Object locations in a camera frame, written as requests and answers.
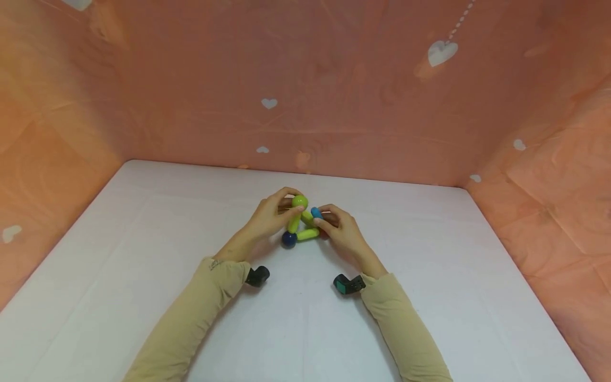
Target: pink backdrop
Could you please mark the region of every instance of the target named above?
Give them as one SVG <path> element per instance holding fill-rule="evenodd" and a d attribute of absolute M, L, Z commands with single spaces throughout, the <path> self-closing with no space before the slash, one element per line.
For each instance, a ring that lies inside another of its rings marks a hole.
<path fill-rule="evenodd" d="M 464 186 L 611 380 L 608 0 L 0 11 L 0 308 L 131 158 Z"/>

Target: white table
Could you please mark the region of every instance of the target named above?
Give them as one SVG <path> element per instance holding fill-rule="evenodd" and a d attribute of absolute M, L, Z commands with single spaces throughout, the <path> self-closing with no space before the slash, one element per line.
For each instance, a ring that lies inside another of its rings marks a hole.
<path fill-rule="evenodd" d="M 0 313 L 0 380 L 120 381 L 203 256 L 282 186 L 350 211 L 455 381 L 589 381 L 468 193 L 458 188 L 127 162 Z M 271 246 L 189 381 L 391 381 L 396 367 L 321 240 Z"/>

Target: black wrist sensor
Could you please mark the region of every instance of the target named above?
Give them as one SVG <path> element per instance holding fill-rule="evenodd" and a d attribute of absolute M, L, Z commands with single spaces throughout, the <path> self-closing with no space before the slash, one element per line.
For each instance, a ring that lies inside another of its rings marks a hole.
<path fill-rule="evenodd" d="M 267 279 L 269 279 L 269 269 L 262 265 L 256 271 L 251 268 L 250 272 L 248 272 L 246 283 L 255 288 L 260 288 Z"/>
<path fill-rule="evenodd" d="M 338 274 L 335 280 L 333 280 L 333 285 L 342 295 L 351 295 L 365 288 L 365 281 L 363 281 L 360 275 L 352 280 L 348 280 L 343 274 Z"/>

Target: dark blue ball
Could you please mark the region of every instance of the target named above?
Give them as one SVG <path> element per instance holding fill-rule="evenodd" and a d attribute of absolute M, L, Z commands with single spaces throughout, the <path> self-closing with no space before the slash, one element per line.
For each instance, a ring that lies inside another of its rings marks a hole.
<path fill-rule="evenodd" d="M 282 234 L 282 244 L 287 248 L 292 248 L 297 243 L 297 234 L 286 231 Z"/>

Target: beige sleeve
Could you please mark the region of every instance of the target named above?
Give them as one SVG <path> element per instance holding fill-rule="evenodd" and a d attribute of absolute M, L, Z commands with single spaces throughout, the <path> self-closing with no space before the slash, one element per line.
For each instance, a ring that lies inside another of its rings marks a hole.
<path fill-rule="evenodd" d="M 444 359 L 393 274 L 362 275 L 361 297 L 378 322 L 404 382 L 452 382 Z"/>
<path fill-rule="evenodd" d="M 216 315 L 248 277 L 248 263 L 203 259 L 148 336 L 123 382 L 180 382 Z"/>

